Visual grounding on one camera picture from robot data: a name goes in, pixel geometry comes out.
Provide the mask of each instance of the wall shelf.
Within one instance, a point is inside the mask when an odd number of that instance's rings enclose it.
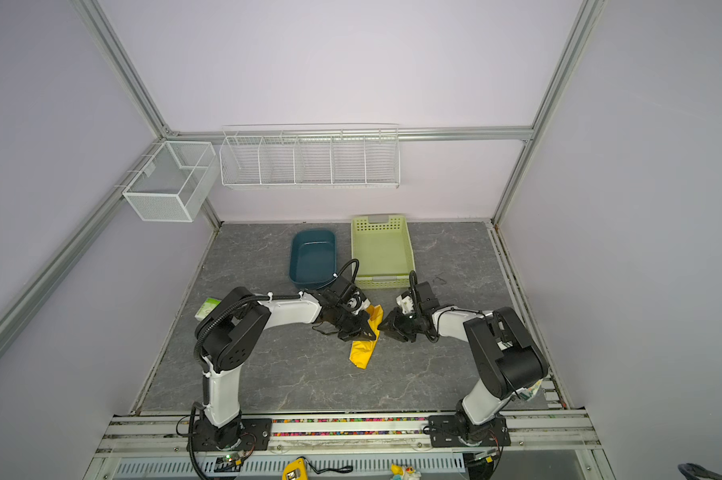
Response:
[[[395,130],[351,134],[226,135],[222,184],[234,189],[398,187]]]
[[[137,215],[152,222],[192,222],[219,170],[210,142],[164,141],[124,190]]]

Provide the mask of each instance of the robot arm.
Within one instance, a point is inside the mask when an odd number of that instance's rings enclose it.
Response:
[[[440,306],[430,285],[416,278],[410,276],[411,287],[396,299],[400,307],[379,329],[402,342],[415,341],[418,333],[431,342],[440,336],[468,342],[480,379],[458,403],[448,429],[463,442],[483,439],[516,390],[548,375],[548,362],[510,307],[474,311]]]
[[[196,328],[197,360],[203,368],[203,408],[199,425],[211,447],[235,445],[241,436],[238,401],[241,366],[265,329],[289,323],[328,322],[341,340],[376,340],[369,326],[369,301],[341,276],[321,290],[297,295],[253,295],[233,289]],[[240,319],[233,324],[233,319]]]

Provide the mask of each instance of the light green plastic basket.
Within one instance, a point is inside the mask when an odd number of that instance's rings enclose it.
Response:
[[[409,286],[414,252],[403,215],[357,216],[350,241],[353,258],[361,264],[356,276],[361,290]]]

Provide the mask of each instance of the dark teal plastic basin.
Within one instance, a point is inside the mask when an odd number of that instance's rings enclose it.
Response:
[[[337,244],[334,232],[323,228],[303,230],[292,240],[289,279],[297,288],[316,289],[334,280]]]

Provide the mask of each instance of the lavender wall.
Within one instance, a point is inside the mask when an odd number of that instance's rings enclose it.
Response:
[[[153,141],[66,0],[0,2],[0,312]],[[124,204],[0,360],[0,478],[81,478],[210,229]]]
[[[616,476],[722,474],[722,1],[606,4],[501,229]]]
[[[580,0],[103,0],[175,130],[529,125]]]

